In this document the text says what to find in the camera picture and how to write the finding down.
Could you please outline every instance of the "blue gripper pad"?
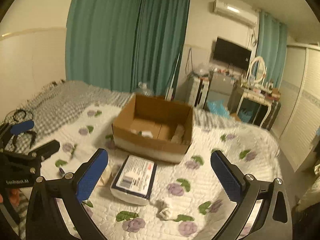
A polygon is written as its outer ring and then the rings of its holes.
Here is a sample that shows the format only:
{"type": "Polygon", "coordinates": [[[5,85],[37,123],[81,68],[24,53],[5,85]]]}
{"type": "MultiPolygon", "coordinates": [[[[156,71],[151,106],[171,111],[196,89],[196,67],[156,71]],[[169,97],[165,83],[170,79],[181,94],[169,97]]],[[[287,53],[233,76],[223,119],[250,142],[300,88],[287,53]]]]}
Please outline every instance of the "blue gripper pad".
{"type": "Polygon", "coordinates": [[[98,149],[90,160],[84,164],[89,164],[89,166],[86,168],[85,173],[77,183],[76,197],[79,201],[89,199],[94,187],[100,179],[101,174],[108,165],[107,151],[101,148],[98,149]]]}
{"type": "Polygon", "coordinates": [[[33,122],[33,120],[17,123],[12,126],[10,133],[12,133],[13,135],[18,135],[22,132],[32,129],[34,126],[35,123],[33,122]]]}
{"type": "Polygon", "coordinates": [[[229,199],[233,202],[240,203],[243,198],[244,185],[240,183],[240,178],[237,178],[237,176],[241,176],[242,172],[238,169],[238,167],[232,165],[221,151],[215,151],[211,153],[210,160],[211,167],[217,175],[229,199]],[[238,172],[238,174],[234,173],[233,169],[235,168],[238,169],[240,174],[238,172]]]}

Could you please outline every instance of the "white wardrobe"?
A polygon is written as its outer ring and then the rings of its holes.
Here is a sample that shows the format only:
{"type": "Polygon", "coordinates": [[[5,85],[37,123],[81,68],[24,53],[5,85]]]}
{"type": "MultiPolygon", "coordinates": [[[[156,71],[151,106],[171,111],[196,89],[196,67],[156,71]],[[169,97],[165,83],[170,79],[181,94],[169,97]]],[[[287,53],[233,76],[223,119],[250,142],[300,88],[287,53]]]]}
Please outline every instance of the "white wardrobe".
{"type": "Polygon", "coordinates": [[[296,171],[310,159],[312,142],[320,126],[320,47],[287,45],[279,90],[281,108],[272,131],[296,171]]]}

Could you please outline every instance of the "white mirror frame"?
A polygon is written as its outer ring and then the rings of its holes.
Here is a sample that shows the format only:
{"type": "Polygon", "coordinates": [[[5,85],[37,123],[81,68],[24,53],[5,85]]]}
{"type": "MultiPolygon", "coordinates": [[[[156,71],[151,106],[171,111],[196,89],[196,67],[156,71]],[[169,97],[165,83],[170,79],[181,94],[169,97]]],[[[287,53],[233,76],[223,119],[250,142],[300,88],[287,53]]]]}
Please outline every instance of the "white mirror frame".
{"type": "Polygon", "coordinates": [[[256,63],[256,62],[260,62],[260,66],[259,67],[262,67],[263,69],[262,69],[262,75],[261,75],[261,78],[259,78],[259,79],[255,79],[254,80],[254,83],[259,83],[259,82],[261,82],[262,81],[262,84],[263,84],[263,82],[264,82],[264,79],[265,79],[265,76],[266,76],[266,74],[267,74],[267,67],[266,67],[266,65],[265,65],[265,63],[264,63],[264,60],[263,60],[263,57],[261,57],[261,56],[257,56],[257,57],[255,57],[254,59],[253,59],[253,61],[250,63],[250,65],[249,65],[249,68],[248,68],[248,71],[247,71],[247,80],[249,80],[249,77],[252,75],[252,67],[253,67],[253,65],[254,65],[254,63],[256,63]]]}

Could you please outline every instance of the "gray checkered blanket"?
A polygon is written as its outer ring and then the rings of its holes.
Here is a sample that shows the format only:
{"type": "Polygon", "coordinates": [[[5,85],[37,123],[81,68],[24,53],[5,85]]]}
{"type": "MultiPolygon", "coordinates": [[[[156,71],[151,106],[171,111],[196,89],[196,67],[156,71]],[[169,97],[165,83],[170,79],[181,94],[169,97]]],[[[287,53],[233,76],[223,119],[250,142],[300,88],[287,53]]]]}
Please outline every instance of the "gray checkered blanket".
{"type": "MultiPolygon", "coordinates": [[[[130,97],[130,93],[110,91],[81,81],[68,81],[48,85],[44,91],[27,101],[21,108],[33,113],[35,122],[33,130],[37,133],[36,142],[38,142],[66,123],[76,120],[90,104],[99,103],[123,107],[130,97]]],[[[13,113],[9,114],[6,120],[12,121],[13,113]]],[[[241,123],[235,122],[233,119],[213,115],[201,109],[195,109],[194,123],[204,130],[231,128],[241,125],[241,123]]],[[[29,135],[18,136],[16,152],[28,153],[30,151],[30,141],[31,137],[29,135]]],[[[11,142],[8,143],[6,149],[13,149],[11,142]]],[[[23,194],[20,194],[20,198],[18,207],[18,213],[21,217],[19,234],[21,239],[25,239],[28,200],[23,194]]]]}

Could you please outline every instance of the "television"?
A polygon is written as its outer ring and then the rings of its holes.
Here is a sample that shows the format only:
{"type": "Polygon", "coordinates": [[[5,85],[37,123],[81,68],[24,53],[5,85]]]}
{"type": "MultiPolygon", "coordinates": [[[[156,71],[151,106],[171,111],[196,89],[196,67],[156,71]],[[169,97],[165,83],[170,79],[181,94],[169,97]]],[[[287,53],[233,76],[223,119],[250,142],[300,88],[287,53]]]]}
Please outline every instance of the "television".
{"type": "Polygon", "coordinates": [[[250,57],[251,50],[222,38],[217,38],[213,59],[247,71],[250,63],[250,57]]]}

